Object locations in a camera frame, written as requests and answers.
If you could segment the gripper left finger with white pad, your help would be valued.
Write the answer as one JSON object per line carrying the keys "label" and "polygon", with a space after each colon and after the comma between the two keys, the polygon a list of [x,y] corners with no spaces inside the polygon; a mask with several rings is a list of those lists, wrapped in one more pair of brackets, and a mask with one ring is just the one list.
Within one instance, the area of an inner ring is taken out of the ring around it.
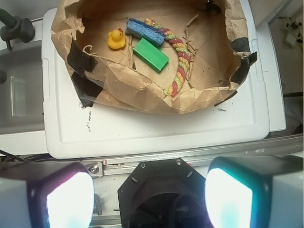
{"label": "gripper left finger with white pad", "polygon": [[8,162],[0,166],[2,228],[87,228],[94,183],[79,162]]}

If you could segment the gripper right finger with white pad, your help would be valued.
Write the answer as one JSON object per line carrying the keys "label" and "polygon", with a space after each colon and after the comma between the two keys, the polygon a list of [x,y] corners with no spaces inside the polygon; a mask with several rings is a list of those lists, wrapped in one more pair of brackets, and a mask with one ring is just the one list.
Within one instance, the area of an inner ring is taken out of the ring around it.
{"label": "gripper right finger with white pad", "polygon": [[302,228],[304,159],[217,157],[206,176],[205,202],[216,228]]}

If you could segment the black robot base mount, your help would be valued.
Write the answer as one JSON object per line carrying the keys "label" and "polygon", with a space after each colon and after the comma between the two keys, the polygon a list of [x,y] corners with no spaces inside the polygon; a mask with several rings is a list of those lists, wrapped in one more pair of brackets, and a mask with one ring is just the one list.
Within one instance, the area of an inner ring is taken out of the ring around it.
{"label": "black robot base mount", "polygon": [[206,179],[181,158],[144,161],[118,190],[124,228],[211,228]]}

